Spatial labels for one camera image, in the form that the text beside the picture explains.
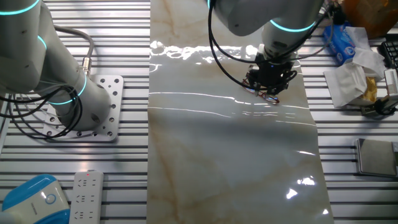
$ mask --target mounting plate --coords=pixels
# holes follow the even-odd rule
[[[105,88],[111,97],[111,105],[114,105],[109,111],[108,117],[97,128],[92,131],[71,131],[66,136],[57,138],[57,142],[112,142],[118,137],[119,117],[123,96],[124,80],[120,75],[92,75],[91,80]],[[55,109],[49,105],[49,113],[56,114]],[[65,127],[57,117],[47,115],[45,121],[48,123],[59,124],[58,126],[44,124],[43,134],[58,134]]]

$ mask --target marble-pattern sheet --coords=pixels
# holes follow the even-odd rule
[[[302,74],[279,105],[254,97],[217,67],[207,13],[151,1],[147,223],[333,223]],[[236,37],[213,20],[224,49],[254,58],[260,30]],[[219,59],[240,80],[248,70]]]

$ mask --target electrical outlet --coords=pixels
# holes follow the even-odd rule
[[[98,171],[75,174],[69,224],[100,223],[103,179]]]

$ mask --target blue device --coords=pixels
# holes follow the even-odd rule
[[[8,193],[2,211],[17,224],[68,224],[70,208],[55,177],[34,177]]]
[[[346,27],[351,26],[349,22],[343,25],[334,25],[333,37],[331,38],[329,48],[336,56],[340,65],[344,64],[347,60],[352,59],[355,55],[354,42],[349,37]],[[325,28],[323,36],[326,41],[329,40],[331,34],[331,26]]]

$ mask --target slotted aluminum rail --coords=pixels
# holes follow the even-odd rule
[[[96,169],[105,173],[102,223],[144,224],[149,71],[155,68],[149,64],[150,1],[45,2],[56,25],[82,30],[94,38],[92,74],[124,77],[119,140],[116,144],[42,144],[9,124],[7,134],[0,138],[0,144],[4,144],[0,155],[0,208],[8,192],[43,173],[54,175],[70,200],[74,173]],[[323,45],[321,31],[300,49],[300,54],[310,54]],[[398,33],[398,27],[391,33]],[[59,35],[81,61],[88,42]],[[376,49],[381,42],[382,39],[373,40],[371,46]],[[360,116],[358,110],[335,109],[323,71],[336,67],[328,52],[302,60],[335,223],[398,223],[398,183],[387,178],[355,175],[353,147],[357,138],[398,141],[398,115],[373,121]],[[378,83],[378,87],[378,96],[385,96],[385,83]],[[27,120],[36,128],[42,127],[33,117]]]

